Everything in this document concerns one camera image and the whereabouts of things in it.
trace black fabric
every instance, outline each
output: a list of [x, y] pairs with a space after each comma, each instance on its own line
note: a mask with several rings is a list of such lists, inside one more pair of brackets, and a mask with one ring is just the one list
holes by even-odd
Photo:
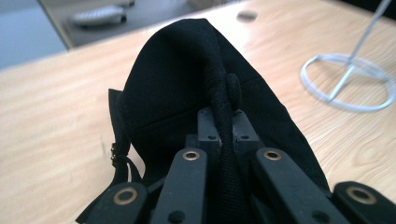
[[233, 151], [232, 115], [246, 112], [267, 147], [284, 150], [329, 190], [314, 153], [262, 76], [207, 20], [182, 20], [157, 32], [140, 51], [118, 110], [146, 165], [146, 186], [166, 176], [197, 113], [211, 106], [221, 138], [218, 169], [207, 184], [208, 223], [253, 223]]

